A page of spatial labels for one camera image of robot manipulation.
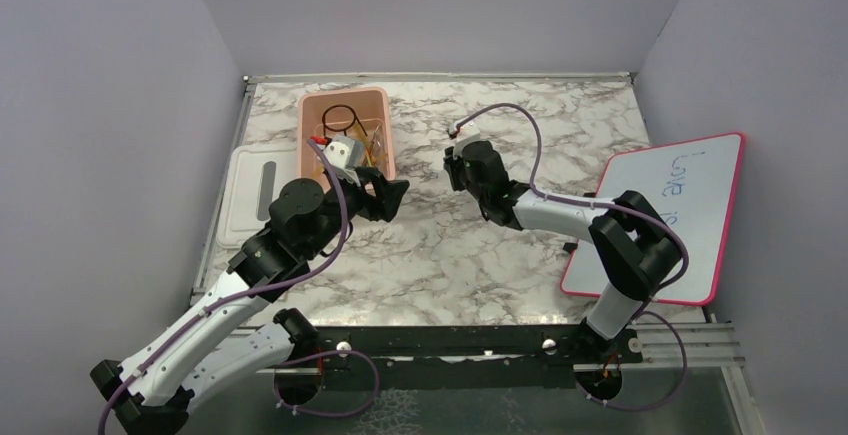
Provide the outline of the yellow rubber tube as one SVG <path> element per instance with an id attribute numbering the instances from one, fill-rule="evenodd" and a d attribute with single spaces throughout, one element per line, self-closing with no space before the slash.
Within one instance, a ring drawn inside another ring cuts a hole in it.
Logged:
<path id="1" fill-rule="evenodd" d="M 359 140 L 364 145 L 363 164 L 386 173 L 389 154 L 384 124 L 381 122 L 366 124 L 364 128 L 357 126 L 357 130 Z"/>

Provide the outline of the black metal ring stand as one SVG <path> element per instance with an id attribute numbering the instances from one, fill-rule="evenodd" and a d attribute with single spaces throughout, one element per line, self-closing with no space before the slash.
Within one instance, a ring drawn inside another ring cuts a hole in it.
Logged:
<path id="1" fill-rule="evenodd" d="M 324 110 L 320 117 L 321 132 L 324 137 L 336 134 L 347 135 L 355 127 L 362 127 L 356 110 L 348 104 L 334 104 Z"/>

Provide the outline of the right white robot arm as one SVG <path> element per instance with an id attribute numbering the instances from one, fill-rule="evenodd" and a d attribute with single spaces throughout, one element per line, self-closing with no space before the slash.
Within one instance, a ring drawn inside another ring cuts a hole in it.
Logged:
<path id="1" fill-rule="evenodd" d="M 513 180 L 487 141 L 458 142 L 444 151 L 444 168 L 455 191 L 476 200 L 483 218 L 515 230 L 540 230 L 594 246 L 607 285 L 577 335 L 579 353 L 600 362 L 617 347 L 617 336 L 675 277 L 689 256 L 682 240 L 639 192 L 617 198 L 544 195 Z"/>

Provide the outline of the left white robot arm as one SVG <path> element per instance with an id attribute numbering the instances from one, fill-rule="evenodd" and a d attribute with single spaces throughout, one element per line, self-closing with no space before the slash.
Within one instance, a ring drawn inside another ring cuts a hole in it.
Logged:
<path id="1" fill-rule="evenodd" d="M 327 269 L 351 221 L 391 221 L 410 184 L 358 167 L 351 183 L 330 174 L 332 188 L 310 178 L 286 183 L 264 227 L 174 324 L 136 354 L 103 360 L 90 372 L 106 400 L 98 422 L 114 416 L 129 434 L 175 434 L 189 416 L 232 384 L 275 363 L 317 358 L 317 330 L 296 309 L 280 311 L 242 341 L 231 333 L 290 287 Z"/>

